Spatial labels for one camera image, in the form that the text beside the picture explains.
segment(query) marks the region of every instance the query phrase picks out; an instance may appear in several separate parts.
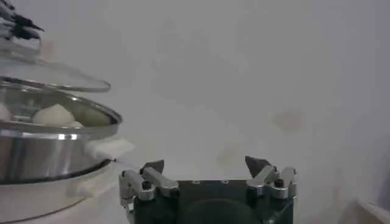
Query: pot handle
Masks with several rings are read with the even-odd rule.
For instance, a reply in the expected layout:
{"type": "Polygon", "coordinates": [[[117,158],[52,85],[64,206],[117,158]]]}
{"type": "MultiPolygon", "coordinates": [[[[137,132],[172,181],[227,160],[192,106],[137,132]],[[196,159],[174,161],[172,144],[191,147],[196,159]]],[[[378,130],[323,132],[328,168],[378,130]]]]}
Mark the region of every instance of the pot handle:
{"type": "Polygon", "coordinates": [[[116,160],[125,153],[133,150],[135,145],[123,137],[109,137],[100,140],[89,141],[85,151],[94,159],[116,160]]]}
{"type": "Polygon", "coordinates": [[[108,167],[95,177],[74,183],[72,191],[75,196],[92,198],[104,194],[116,184],[118,184],[118,177],[114,174],[113,168],[108,167]]]}
{"type": "MultiPolygon", "coordinates": [[[[89,141],[85,151],[94,159],[109,159],[115,161],[134,149],[134,145],[123,137],[109,137],[100,140],[89,141]]],[[[111,165],[107,170],[95,177],[74,183],[72,192],[80,197],[97,197],[110,190],[118,183],[118,175],[111,165]]]]}

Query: white steamer base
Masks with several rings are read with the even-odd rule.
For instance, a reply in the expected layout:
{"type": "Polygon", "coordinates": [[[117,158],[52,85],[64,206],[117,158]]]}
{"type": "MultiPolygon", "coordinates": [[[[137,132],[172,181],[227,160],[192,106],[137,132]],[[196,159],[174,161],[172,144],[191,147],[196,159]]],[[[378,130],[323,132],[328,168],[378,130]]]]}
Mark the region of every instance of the white steamer base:
{"type": "Polygon", "coordinates": [[[59,212],[13,224],[129,224],[118,195],[115,186],[99,197],[85,199],[59,212]]]}
{"type": "Polygon", "coordinates": [[[117,184],[109,164],[92,173],[47,183],[0,186],[0,223],[32,219],[99,197],[117,184]]]}

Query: white surface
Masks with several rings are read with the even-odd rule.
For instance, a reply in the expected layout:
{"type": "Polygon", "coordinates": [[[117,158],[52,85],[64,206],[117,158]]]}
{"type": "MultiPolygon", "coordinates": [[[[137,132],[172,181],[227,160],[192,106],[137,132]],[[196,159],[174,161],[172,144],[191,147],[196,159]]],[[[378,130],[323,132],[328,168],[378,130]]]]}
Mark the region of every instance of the white surface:
{"type": "Polygon", "coordinates": [[[386,194],[387,0],[16,3],[59,59],[110,81],[90,97],[167,174],[247,177],[245,154],[293,166],[299,223],[337,223],[356,195],[386,194]]]}

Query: glass lid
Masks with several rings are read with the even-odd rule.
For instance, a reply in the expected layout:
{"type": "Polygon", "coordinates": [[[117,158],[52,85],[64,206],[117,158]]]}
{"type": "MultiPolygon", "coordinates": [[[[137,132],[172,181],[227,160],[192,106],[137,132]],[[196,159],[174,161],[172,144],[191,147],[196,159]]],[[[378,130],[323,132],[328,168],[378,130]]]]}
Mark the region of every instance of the glass lid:
{"type": "Polygon", "coordinates": [[[0,54],[0,76],[26,80],[67,91],[101,93],[110,90],[111,85],[82,71],[38,58],[0,54]]]}

